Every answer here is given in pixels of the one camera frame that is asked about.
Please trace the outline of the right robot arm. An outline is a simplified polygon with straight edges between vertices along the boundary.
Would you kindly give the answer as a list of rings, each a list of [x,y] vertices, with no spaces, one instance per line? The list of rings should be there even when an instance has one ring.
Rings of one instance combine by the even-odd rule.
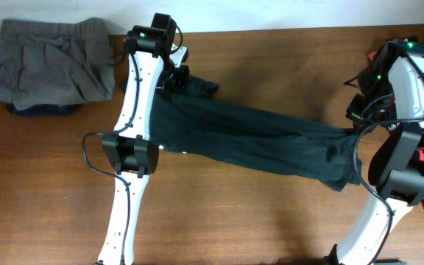
[[[377,127],[389,136],[360,179],[369,196],[356,223],[323,262],[376,264],[396,224],[424,200],[424,43],[386,40],[345,85],[360,90],[346,114],[357,136]]]

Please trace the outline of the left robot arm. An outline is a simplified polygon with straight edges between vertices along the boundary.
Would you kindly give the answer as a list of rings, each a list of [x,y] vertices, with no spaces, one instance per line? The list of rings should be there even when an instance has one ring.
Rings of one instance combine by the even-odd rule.
[[[150,140],[153,99],[188,56],[186,47],[174,44],[178,32],[170,15],[157,13],[150,26],[134,26],[126,35],[129,72],[123,106],[113,131],[102,135],[115,193],[98,264],[134,262],[141,199],[159,156],[158,145]]]

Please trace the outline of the black Nike t-shirt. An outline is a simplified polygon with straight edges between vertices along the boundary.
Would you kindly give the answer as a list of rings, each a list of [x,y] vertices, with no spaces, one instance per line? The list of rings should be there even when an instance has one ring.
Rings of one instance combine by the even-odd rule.
[[[156,94],[151,141],[170,152],[315,179],[335,191],[360,183],[351,129],[219,101],[218,90],[219,84],[191,76],[185,89]]]

